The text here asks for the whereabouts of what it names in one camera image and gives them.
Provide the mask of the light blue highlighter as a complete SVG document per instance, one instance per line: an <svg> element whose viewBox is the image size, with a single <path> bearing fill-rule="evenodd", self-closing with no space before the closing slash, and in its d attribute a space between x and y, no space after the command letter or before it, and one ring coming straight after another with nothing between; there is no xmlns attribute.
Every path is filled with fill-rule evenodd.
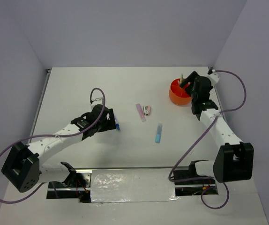
<svg viewBox="0 0 269 225"><path fill-rule="evenodd" d="M156 137L155 137L155 143L160 143L160 141L161 141L162 128L163 128L163 124L158 123Z"/></svg>

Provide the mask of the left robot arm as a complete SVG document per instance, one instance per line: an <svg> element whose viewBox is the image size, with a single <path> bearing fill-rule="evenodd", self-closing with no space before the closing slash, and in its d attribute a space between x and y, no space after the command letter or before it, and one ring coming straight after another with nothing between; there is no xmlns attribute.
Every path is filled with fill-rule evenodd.
<svg viewBox="0 0 269 225"><path fill-rule="evenodd" d="M79 143L95 133L115 130L112 108L95 105L91 112L73 119L54 135L29 144L15 144L2 167L2 173L20 193L25 193L38 183L60 182L71 187L79 180L86 185L85 178L76 172L68 162L61 161L47 165L52 156Z"/></svg>

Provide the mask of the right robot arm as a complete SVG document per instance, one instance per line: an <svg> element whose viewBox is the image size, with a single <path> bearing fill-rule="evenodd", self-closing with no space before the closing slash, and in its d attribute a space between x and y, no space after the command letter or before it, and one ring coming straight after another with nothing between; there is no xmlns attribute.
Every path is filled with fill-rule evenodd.
<svg viewBox="0 0 269 225"><path fill-rule="evenodd" d="M243 142L230 129L222 111L210 99L210 91L219 81L219 74L210 70L208 76L192 72L180 87L191 97L193 115L206 126L217 145L214 161L201 160L191 163L188 178L192 183L199 183L204 177L213 177L217 182L249 180L253 172L254 148Z"/></svg>

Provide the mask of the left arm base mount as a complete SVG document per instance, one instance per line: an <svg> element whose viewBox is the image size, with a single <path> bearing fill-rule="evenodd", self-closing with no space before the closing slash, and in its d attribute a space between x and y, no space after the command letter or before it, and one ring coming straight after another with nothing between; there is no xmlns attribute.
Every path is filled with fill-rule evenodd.
<svg viewBox="0 0 269 225"><path fill-rule="evenodd" d="M92 172L77 171L67 162L61 162L63 178L48 183L47 199L77 199L80 203L91 203Z"/></svg>

